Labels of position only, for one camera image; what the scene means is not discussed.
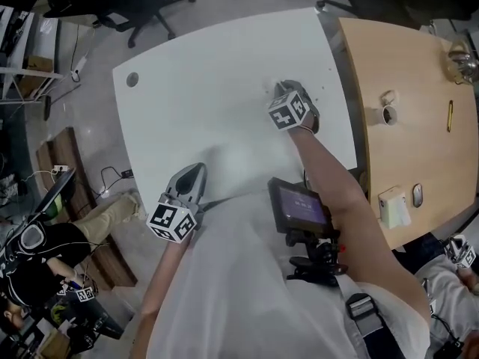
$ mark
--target strap buckle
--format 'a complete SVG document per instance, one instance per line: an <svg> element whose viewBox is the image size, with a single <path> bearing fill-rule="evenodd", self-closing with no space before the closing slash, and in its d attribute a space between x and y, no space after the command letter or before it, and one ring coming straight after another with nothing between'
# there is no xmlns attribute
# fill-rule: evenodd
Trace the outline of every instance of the strap buckle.
<svg viewBox="0 0 479 359"><path fill-rule="evenodd" d="M376 303L368 294L353 294L346 302L346 309L363 338L383 327Z"/></svg>

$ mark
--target white shirt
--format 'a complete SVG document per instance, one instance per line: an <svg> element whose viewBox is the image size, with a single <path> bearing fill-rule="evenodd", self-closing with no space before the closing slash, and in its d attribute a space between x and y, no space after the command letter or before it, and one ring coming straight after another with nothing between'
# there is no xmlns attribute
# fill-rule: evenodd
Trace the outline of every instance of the white shirt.
<svg viewBox="0 0 479 359"><path fill-rule="evenodd" d="M445 255L434 258L417 273L419 280L429 279L429 292L436 300L436 315L451 327L456 338L464 341L473 330L479 330L479 298L464 286L456 274L457 266ZM431 322L431 347L428 358L439 350L451 336L443 324Z"/></svg>
<svg viewBox="0 0 479 359"><path fill-rule="evenodd" d="M211 209L168 291L147 357L357 358L339 290L285 280L294 255L304 256L304 245L286 246L267 192ZM359 285L376 300L406 358L423 359L426 321L390 292Z"/></svg>

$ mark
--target concrete floor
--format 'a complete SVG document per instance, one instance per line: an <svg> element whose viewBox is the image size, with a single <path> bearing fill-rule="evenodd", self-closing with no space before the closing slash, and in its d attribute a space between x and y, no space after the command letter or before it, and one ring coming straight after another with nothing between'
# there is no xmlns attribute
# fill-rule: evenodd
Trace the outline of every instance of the concrete floor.
<svg viewBox="0 0 479 359"><path fill-rule="evenodd" d="M162 13L177 34L181 35L244 16L311 7L315 2L316 0L197 0L194 4L185 2L167 7L162 10ZM91 28L81 27L79 30L79 45L73 65L76 65L91 44L88 62L81 74L82 86L54 104L48 121L43 122L43 111L39 106L28 107L25 110L25 119L27 120L28 145L34 170L37 168L34 152L40 144L54 137L64 127L73 126L89 183L95 191L101 191L103 184L100 171L102 168L109 165L114 166L118 171L130 168L115 102L112 69L147 49L164 43L167 37L166 30L155 19L152 19L151 23L140 33L134 49L129 49L126 45L129 32L118 33L108 28L99 28L93 39L92 34ZM67 73L70 70L75 39L76 25L63 24L58 45L60 73ZM74 86L75 83L69 77L66 78L51 93L52 98L60 96ZM358 134L362 126L357 125L360 120L358 107L354 102L354 94L348 90L345 87L351 108L353 131L358 145L359 166L364 167L364 148L361 146L361 134ZM109 175L110 173L106 172L105 175L107 184L115 179L115 175ZM113 194L134 187L135 180L124 180L116 184L110 192ZM463 219L467 218L472 211L473 208L465 212L462 218L453 221L442 232L454 231L457 225L462 224ZM135 311L140 306L146 286L165 244L139 222L118 227L113 232L113 236L138 278L138 285L135 288L116 288L114 291L131 310ZM84 357L127 358L135 326L134 320L129 324L121 341L101 338L94 349L85 353Z"/></svg>

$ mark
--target desk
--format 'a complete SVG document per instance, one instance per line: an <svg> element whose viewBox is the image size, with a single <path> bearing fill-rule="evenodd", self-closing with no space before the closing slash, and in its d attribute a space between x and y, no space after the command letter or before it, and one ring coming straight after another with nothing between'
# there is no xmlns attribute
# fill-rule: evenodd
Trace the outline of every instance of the desk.
<svg viewBox="0 0 479 359"><path fill-rule="evenodd" d="M449 82L441 53L450 43L409 28L340 19L363 108L369 198L379 218L378 194L401 185L412 223L389 230L391 248L444 224L472 205L478 176L478 119L472 87ZM399 92L398 122L373 125L372 111L387 90ZM447 132L449 100L454 101ZM412 187L424 203L412 206Z"/></svg>
<svg viewBox="0 0 479 359"><path fill-rule="evenodd" d="M126 84L138 73L138 84ZM313 8L214 25L115 68L121 128L148 212L171 176L205 162L204 200L302 179L293 143L266 113L273 82L300 81L320 113L317 137L348 169L356 166L350 118L331 49Z"/></svg>

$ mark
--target pen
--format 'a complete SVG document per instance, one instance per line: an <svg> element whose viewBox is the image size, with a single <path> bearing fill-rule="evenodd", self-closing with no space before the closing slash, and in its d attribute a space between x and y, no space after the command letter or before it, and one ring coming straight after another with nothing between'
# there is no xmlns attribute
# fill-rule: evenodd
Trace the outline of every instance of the pen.
<svg viewBox="0 0 479 359"><path fill-rule="evenodd" d="M452 111L453 111L453 103L452 103L452 100L451 100L451 101L449 101L449 111L448 111L448 132L451 132Z"/></svg>

